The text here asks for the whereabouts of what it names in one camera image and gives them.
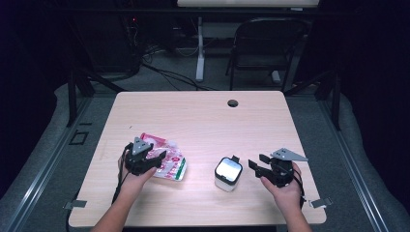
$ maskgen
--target gray carpet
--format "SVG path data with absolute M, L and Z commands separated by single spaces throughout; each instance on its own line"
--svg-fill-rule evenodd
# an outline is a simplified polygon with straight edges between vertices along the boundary
M 227 90 L 228 77 L 224 75 L 227 58 L 218 54 L 209 53 L 212 57 L 206 60 L 205 80 L 200 85 L 217 90 Z M 158 53 L 153 57 L 151 65 L 163 70 L 169 70 L 189 76 L 194 79 L 195 56 L 183 57 L 178 54 Z M 239 76 L 235 84 L 237 90 L 275 90 L 272 82 L 265 73 L 246 79 L 247 74 Z M 116 81 L 119 86 L 132 91 L 174 91 L 175 87 L 169 84 L 159 74 L 146 68 L 132 77 Z M 180 90 L 194 91 L 187 84 L 172 81 Z M 92 99 L 83 99 L 79 96 L 79 105 L 84 106 L 84 113 L 80 115 L 71 130 L 66 129 L 68 122 L 67 86 L 56 91 L 58 107 L 47 130 L 26 162 L 19 176 L 10 187 L 7 194 L 0 201 L 0 231 L 6 231 L 13 223 L 15 213 L 21 205 L 30 185 L 36 179 L 39 171 L 50 159 L 57 144 L 63 140 L 61 158 L 56 161 L 55 168 L 49 170 L 52 174 L 45 181 L 45 188 L 35 199 L 35 204 L 19 218 L 22 222 L 17 231 L 65 231 L 68 211 L 63 209 L 66 202 L 71 201 L 81 186 L 91 157 L 97 146 L 103 130 L 103 125 L 113 103 L 115 95 L 99 83 L 94 83 L 98 94 Z M 342 150 L 335 137 L 328 115 L 323 112 L 323 104 L 314 99 L 310 90 L 302 95 L 287 98 L 287 102 L 300 135 L 305 153 L 309 158 L 309 165 L 322 197 L 331 197 L 334 205 L 326 209 L 327 221 L 320 225 L 313 225 L 314 231 L 374 231 L 366 213 L 362 199 L 342 161 Z M 341 134 L 355 160 L 360 167 L 368 189 L 374 196 L 380 214 L 386 221 L 390 231 L 410 231 L 410 217 L 403 207 L 389 194 L 377 172 L 366 158 L 361 144 L 360 132 L 346 98 L 341 100 L 340 112 Z M 83 145 L 69 145 L 73 133 L 88 132 Z M 89 229 L 71 228 L 71 231 L 88 231 Z

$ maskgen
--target chair back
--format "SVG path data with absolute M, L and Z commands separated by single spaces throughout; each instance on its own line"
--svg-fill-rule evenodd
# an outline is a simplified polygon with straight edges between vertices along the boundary
M 308 25 L 299 19 L 254 18 L 238 27 L 234 48 L 238 54 L 283 54 L 307 32 Z

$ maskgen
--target desk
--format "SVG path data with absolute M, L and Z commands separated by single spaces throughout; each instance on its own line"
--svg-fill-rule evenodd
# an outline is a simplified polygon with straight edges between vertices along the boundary
M 178 7 L 186 8 L 316 8 L 319 0 L 178 0 Z M 204 79 L 205 55 L 203 49 L 202 18 L 198 19 L 198 62 L 196 65 L 196 77 L 198 82 Z M 233 27 L 222 28 L 223 35 L 235 34 L 238 24 Z
M 238 106 L 227 102 L 235 100 Z M 282 92 L 134 92 L 120 93 L 77 197 L 73 227 L 93 226 L 109 208 L 117 185 L 117 160 L 143 132 L 173 140 L 187 160 L 181 182 L 152 178 L 135 201 L 127 226 L 223 226 L 285 224 L 275 200 L 248 160 L 287 148 L 304 156 Z M 240 158 L 244 167 L 231 192 L 215 186 L 220 159 Z M 319 199 L 307 162 L 298 162 L 307 199 Z M 309 223 L 323 223 L 323 209 L 304 205 Z

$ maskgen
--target dark background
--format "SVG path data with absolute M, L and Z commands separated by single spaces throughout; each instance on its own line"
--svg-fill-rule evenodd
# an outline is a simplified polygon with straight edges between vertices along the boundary
M 43 12 L 37 1 L 9 2 L 0 3 L 1 196 L 47 126 L 56 104 L 53 92 L 67 82 L 73 64 L 90 70 L 96 67 L 84 49 L 87 44 L 75 37 L 66 21 Z M 368 158 L 410 212 L 406 170 L 410 161 L 409 4 L 404 0 L 326 0 L 319 9 L 361 14 L 339 22 L 315 21 L 295 78 L 303 81 L 337 68 L 341 91 L 352 103 Z M 121 23 L 105 26 L 120 30 Z M 135 69 L 138 53 L 123 32 L 111 43 L 101 41 L 98 48 L 105 53 L 99 57 L 128 58 L 117 59 L 113 65 L 101 60 L 99 69 Z

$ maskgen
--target person's right hand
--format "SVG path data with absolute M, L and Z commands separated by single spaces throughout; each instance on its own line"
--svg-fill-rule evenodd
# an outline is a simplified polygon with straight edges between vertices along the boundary
M 292 162 L 294 170 L 299 172 L 302 175 L 299 166 Z M 274 196 L 275 202 L 277 203 L 280 211 L 284 216 L 292 214 L 292 212 L 300 211 L 300 200 L 301 200 L 301 188 L 295 180 L 292 180 L 288 186 L 278 188 L 274 186 L 266 177 L 260 178 L 263 186 Z

